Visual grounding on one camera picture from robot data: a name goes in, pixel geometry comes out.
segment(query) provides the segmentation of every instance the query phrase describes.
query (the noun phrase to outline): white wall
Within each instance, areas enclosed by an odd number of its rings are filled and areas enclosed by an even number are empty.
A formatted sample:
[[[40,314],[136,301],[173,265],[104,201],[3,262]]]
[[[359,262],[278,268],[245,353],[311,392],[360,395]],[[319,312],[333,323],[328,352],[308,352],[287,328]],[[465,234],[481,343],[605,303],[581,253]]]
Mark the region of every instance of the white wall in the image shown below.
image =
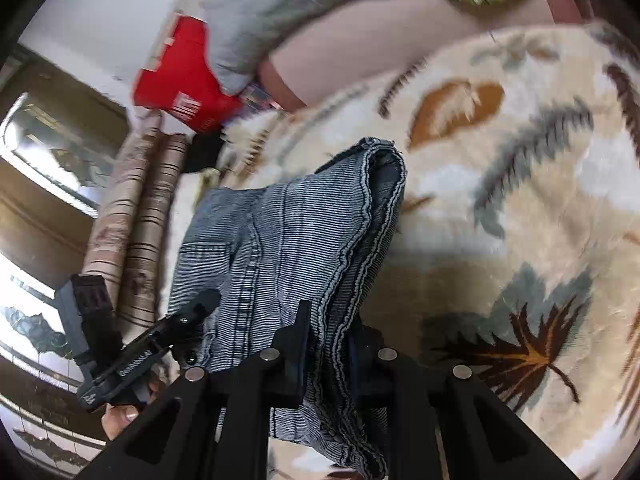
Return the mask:
[[[136,73],[177,0],[47,0],[20,42],[130,107]]]

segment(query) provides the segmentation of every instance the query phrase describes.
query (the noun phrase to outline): striped rolled fabric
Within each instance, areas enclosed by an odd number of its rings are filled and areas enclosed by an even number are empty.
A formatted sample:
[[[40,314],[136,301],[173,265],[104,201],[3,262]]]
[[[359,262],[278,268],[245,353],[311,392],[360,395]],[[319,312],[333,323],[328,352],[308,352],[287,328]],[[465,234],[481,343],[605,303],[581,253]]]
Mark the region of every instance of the striped rolled fabric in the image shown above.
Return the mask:
[[[127,247],[116,309],[118,326],[125,343],[135,339],[156,321],[162,239],[187,145],[184,134],[162,136],[142,192]]]
[[[154,153],[161,139],[162,112],[152,110],[131,132],[118,154],[109,189],[95,221],[83,274],[104,277],[112,305],[117,305],[122,267]]]

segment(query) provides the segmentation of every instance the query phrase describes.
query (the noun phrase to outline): folded jeans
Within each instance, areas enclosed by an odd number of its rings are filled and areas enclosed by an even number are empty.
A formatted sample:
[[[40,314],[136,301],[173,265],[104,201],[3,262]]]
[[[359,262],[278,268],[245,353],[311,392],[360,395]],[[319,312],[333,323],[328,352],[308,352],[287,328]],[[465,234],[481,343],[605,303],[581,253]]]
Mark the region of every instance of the folded jeans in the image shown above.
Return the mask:
[[[356,410],[344,343],[395,232],[405,182],[393,143],[367,137],[292,182],[210,191],[180,248],[168,309],[220,290],[191,360],[215,372],[268,347],[300,300],[311,301],[305,399],[272,410],[270,433],[365,478],[386,474],[385,414]]]

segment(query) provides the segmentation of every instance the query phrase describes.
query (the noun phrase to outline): red package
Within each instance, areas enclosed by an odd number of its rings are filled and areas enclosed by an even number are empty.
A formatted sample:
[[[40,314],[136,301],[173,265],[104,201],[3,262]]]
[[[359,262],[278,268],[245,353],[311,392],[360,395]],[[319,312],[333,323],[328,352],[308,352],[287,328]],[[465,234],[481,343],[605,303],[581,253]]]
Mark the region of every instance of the red package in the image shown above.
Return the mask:
[[[179,16],[155,67],[143,68],[133,94],[136,106],[158,108],[196,132],[206,133],[231,118],[241,107],[238,97],[225,96],[205,61],[207,24]]]

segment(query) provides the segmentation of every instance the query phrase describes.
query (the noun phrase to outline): metal screw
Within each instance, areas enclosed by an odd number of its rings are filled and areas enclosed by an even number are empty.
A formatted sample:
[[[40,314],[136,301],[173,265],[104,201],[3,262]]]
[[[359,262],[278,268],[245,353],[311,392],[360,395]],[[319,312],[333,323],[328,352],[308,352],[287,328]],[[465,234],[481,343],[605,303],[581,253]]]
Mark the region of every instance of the metal screw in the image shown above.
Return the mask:
[[[204,377],[204,368],[200,368],[199,366],[189,368],[184,373],[184,378],[187,379],[190,383],[197,383]]]
[[[198,356],[196,355],[196,352],[194,352],[193,350],[189,350],[185,356],[184,356],[184,360],[186,361],[186,363],[188,365],[192,365],[194,364],[197,360],[198,360]]]
[[[396,352],[393,348],[381,348],[378,350],[378,357],[383,361],[393,361],[396,357],[398,357],[398,352]]]
[[[265,348],[260,352],[260,359],[263,361],[275,361],[278,357],[280,357],[280,352],[277,348]]]
[[[471,368],[465,365],[458,365],[453,367],[453,376],[457,379],[468,379],[473,375]]]

